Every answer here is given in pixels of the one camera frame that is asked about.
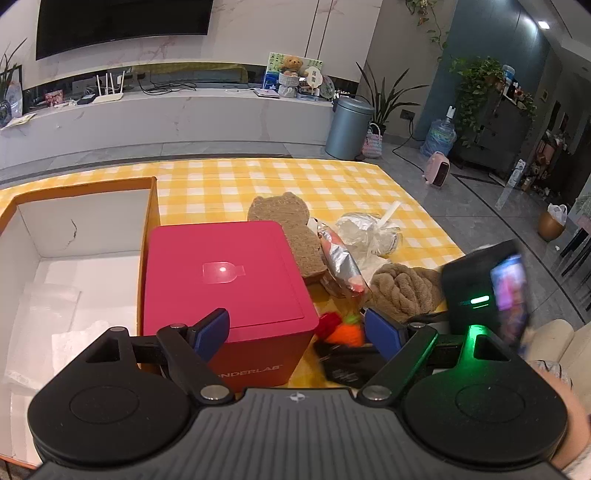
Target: yellow checkered tablecloth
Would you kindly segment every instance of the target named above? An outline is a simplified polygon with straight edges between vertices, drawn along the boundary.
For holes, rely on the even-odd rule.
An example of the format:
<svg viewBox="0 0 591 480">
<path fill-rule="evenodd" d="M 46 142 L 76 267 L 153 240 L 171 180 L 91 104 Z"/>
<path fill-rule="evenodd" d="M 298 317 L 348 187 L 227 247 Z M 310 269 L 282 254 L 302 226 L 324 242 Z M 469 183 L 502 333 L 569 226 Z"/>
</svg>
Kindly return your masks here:
<svg viewBox="0 0 591 480">
<path fill-rule="evenodd" d="M 300 196 L 312 216 L 331 224 L 346 212 L 382 216 L 397 200 L 401 206 L 392 219 L 402 229 L 404 240 L 390 256 L 393 262 L 436 268 L 463 255 L 429 214 L 379 167 L 337 160 L 231 158 L 102 168 L 0 190 L 0 210 L 15 195 L 33 190 L 146 176 L 158 179 L 162 225 L 246 220 L 254 197 L 287 191 Z M 311 295 L 320 312 L 334 309 L 333 300 L 321 287 L 312 287 Z M 290 386 L 324 385 L 326 381 L 308 349 Z"/>
</svg>

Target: person's arm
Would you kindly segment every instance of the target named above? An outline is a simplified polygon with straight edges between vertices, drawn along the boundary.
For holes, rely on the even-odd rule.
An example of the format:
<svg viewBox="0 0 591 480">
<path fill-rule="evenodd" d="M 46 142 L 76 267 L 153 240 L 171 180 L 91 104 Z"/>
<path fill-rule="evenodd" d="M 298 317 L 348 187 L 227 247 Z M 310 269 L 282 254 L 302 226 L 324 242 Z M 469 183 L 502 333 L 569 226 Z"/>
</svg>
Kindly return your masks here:
<svg viewBox="0 0 591 480">
<path fill-rule="evenodd" d="M 589 444 L 591 428 L 585 409 L 570 387 L 545 370 L 539 368 L 535 370 L 560 395 L 569 415 L 566 435 L 551 460 L 552 465 L 562 470 L 574 461 Z"/>
</svg>

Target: cardboard box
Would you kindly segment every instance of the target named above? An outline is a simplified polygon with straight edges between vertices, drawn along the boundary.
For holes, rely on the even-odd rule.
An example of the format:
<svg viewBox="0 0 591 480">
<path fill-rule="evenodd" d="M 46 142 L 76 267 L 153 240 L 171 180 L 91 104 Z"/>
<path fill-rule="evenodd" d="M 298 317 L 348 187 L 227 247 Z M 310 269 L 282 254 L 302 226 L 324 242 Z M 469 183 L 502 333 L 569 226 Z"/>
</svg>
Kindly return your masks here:
<svg viewBox="0 0 591 480">
<path fill-rule="evenodd" d="M 105 321 L 141 334 L 148 234 L 159 224 L 153 177 L 28 192 L 2 212 L 0 458 L 40 463 L 26 414 L 55 372 L 52 334 Z"/>
<path fill-rule="evenodd" d="M 318 325 L 318 314 L 281 225 L 200 223 L 153 231 L 144 332 L 230 314 L 230 334 L 209 362 L 236 391 L 285 384 Z"/>
</svg>

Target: hanging plant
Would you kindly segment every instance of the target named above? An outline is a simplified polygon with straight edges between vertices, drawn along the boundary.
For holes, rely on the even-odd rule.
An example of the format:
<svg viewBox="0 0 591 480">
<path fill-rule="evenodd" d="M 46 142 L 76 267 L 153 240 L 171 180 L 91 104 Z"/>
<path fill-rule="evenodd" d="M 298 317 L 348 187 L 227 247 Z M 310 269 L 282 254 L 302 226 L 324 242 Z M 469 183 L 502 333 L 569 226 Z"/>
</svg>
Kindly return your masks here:
<svg viewBox="0 0 591 480">
<path fill-rule="evenodd" d="M 430 35 L 429 40 L 431 43 L 437 44 L 439 50 L 441 50 L 441 55 L 437 58 L 437 61 L 441 61 L 443 58 L 443 51 L 447 47 L 446 37 L 449 30 L 444 33 L 437 21 L 437 15 L 433 8 L 437 3 L 437 0 L 405 0 L 405 3 L 411 15 L 418 15 L 419 27 L 431 20 L 431 18 L 433 19 L 436 30 L 427 30 L 427 33 Z"/>
<path fill-rule="evenodd" d="M 521 108 L 519 103 L 523 104 L 522 110 L 524 112 L 524 115 L 530 117 L 530 120 L 532 122 L 530 126 L 531 129 L 533 127 L 535 111 L 537 110 L 537 107 L 534 105 L 534 97 L 531 93 L 523 92 L 521 96 L 517 98 L 517 107 Z"/>
<path fill-rule="evenodd" d="M 453 59 L 450 72 L 462 76 L 457 87 L 456 129 L 462 145 L 468 147 L 468 135 L 480 130 L 477 116 L 486 105 L 488 94 L 503 79 L 503 68 L 497 59 L 477 57 L 470 61 Z"/>
</svg>

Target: brown pot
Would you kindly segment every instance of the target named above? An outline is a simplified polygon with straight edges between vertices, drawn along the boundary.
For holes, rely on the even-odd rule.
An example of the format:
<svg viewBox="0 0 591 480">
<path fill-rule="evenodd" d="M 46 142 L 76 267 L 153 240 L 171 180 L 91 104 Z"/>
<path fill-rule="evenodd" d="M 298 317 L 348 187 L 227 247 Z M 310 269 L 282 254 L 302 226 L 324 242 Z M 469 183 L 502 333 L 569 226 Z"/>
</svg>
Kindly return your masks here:
<svg viewBox="0 0 591 480">
<path fill-rule="evenodd" d="M 543 212 L 538 221 L 538 234 L 547 242 L 556 240 L 564 232 L 564 226 L 560 225 L 552 215 Z"/>
</svg>

